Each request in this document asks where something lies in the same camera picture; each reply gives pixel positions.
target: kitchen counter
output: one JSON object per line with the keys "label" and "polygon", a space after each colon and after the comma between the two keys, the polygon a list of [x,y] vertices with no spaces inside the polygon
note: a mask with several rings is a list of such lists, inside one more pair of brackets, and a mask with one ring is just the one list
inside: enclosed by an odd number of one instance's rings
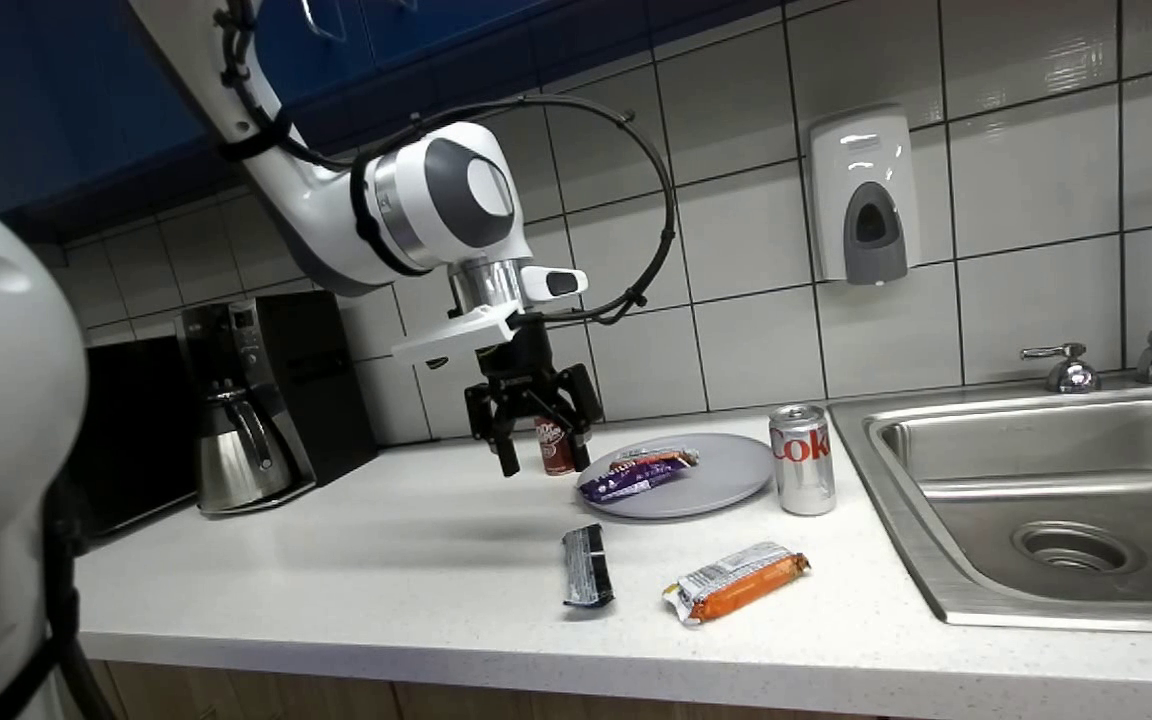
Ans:
{"label": "kitchen counter", "polygon": [[[593,457],[661,432],[764,415],[598,430]],[[367,675],[885,717],[1152,717],[1152,635],[949,627],[919,600],[834,446],[840,503],[771,497],[636,525],[577,503],[571,475],[502,482],[479,446],[383,453],[264,517],[174,511],[81,559],[93,662]],[[605,525],[616,606],[563,612],[559,538]],[[812,576],[703,627],[661,589],[780,541]]]}

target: sink basin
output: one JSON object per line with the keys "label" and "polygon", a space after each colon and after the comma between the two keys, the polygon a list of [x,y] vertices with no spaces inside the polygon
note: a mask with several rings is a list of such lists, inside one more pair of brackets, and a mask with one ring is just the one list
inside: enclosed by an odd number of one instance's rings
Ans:
{"label": "sink basin", "polygon": [[1152,627],[1152,387],[833,415],[949,625]]}

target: plate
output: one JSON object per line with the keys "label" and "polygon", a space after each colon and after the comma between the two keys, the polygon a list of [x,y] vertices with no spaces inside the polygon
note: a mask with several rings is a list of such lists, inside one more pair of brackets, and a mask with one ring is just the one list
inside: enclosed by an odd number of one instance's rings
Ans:
{"label": "plate", "polygon": [[686,432],[686,435],[651,435],[641,446],[622,446],[594,464],[578,473],[578,485],[593,485],[608,473],[611,459],[622,453],[665,453],[665,447],[684,447],[694,457],[694,467],[686,467],[684,482],[647,489],[641,497],[629,497],[619,503],[593,503],[578,493],[583,510],[594,510],[605,517],[636,517],[636,522],[673,522],[673,517],[703,517],[732,510],[754,493],[767,489],[771,482],[771,447],[747,435],[729,435],[729,432]]}

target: white tile wall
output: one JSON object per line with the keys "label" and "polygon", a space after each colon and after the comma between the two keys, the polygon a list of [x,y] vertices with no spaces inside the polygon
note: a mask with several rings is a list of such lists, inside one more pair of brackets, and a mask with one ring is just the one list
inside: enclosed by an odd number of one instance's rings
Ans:
{"label": "white tile wall", "polygon": [[[1131,231],[1152,203],[1152,0],[794,0],[551,89],[630,112],[681,174],[681,246],[651,308],[551,330],[554,366],[588,366],[611,421],[1041,381],[1049,366],[1017,351],[1060,339],[1137,366],[1152,324],[1152,246]],[[886,289],[812,285],[794,131],[880,103],[917,128],[927,263]],[[661,228],[636,147],[568,112],[492,128],[534,260],[577,260],[588,300],[619,294]],[[81,242],[51,269],[93,343],[180,332],[201,298],[310,289],[252,193]],[[339,300],[386,446],[467,432],[470,360],[386,360],[446,308],[440,274]]]}

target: soda can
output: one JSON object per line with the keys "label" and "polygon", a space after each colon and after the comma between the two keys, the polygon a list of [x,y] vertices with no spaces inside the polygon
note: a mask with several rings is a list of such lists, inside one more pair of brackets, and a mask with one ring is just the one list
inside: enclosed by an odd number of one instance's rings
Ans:
{"label": "soda can", "polygon": [[771,411],[771,457],[774,475],[771,493],[792,517],[825,517],[833,511],[833,457],[829,457],[829,424],[814,403],[784,403]]}

